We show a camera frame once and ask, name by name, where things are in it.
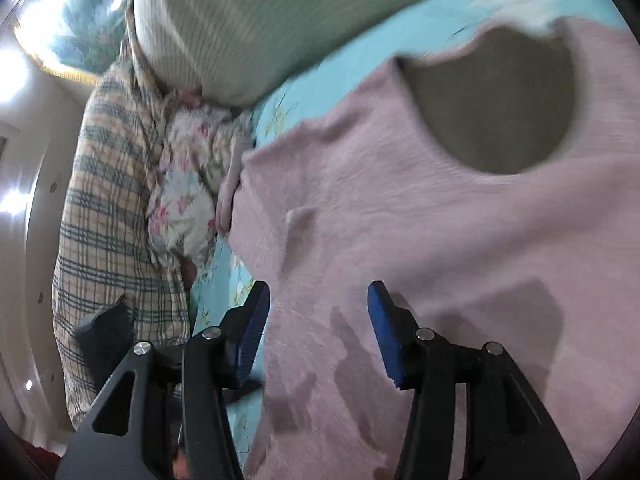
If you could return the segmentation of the pink knit sweater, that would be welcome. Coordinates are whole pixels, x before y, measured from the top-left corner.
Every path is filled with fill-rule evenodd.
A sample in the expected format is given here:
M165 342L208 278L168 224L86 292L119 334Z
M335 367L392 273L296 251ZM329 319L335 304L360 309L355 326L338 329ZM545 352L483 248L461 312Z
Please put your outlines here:
M639 405L639 46L560 18L384 61L244 158L228 236L271 290L250 479L389 479L411 396L367 290L500 342L582 477Z

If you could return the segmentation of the turquoise floral bed sheet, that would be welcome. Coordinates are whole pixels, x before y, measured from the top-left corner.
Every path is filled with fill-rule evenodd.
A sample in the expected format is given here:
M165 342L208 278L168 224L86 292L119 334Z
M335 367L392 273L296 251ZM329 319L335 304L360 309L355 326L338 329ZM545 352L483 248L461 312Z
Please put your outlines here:
M542 35L563 16L579 16L625 28L612 0L422 0L373 26L302 74L288 78L254 107L252 127L258 148L302 120L320 117L394 53L431 54L465 44L483 25L506 23ZM217 240L213 260L198 271L192 310L194 334L217 325L231 308L244 304L254 278ZM260 415L262 394L253 393L228 408L238 459L244 466Z

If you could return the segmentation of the black dark cloth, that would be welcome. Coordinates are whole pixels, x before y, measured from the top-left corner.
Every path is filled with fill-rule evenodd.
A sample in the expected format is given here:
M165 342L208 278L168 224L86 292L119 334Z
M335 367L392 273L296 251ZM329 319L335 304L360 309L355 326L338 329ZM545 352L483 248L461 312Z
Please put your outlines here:
M134 326L125 295L83 318L75 328L75 338L96 391L100 391L134 344Z

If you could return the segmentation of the plaid checked blanket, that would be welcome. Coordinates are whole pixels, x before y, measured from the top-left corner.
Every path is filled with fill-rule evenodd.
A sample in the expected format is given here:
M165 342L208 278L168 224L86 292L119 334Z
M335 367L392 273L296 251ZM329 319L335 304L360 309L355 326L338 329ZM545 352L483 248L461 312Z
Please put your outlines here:
M136 339L165 347L191 333L180 268L157 263L148 243L165 99L138 43L134 12L125 18L119 56L82 118L52 278L53 333L74 427L99 391L75 336L80 321L126 298Z

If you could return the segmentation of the white floral pillow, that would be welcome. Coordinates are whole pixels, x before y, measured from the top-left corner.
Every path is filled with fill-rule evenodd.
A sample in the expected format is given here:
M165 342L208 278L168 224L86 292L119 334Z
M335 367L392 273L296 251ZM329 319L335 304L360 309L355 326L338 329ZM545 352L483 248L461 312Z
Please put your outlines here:
M254 146L250 113L174 91L165 100L160 133L162 154L146 211L152 257L168 269L189 261L201 270L230 229L242 156Z

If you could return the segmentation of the landscape wall painting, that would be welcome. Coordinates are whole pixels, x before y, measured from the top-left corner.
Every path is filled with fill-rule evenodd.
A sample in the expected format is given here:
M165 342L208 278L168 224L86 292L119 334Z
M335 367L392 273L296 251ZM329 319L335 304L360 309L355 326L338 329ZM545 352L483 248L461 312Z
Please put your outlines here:
M6 21L40 70L93 86L119 54L130 0L9 0Z

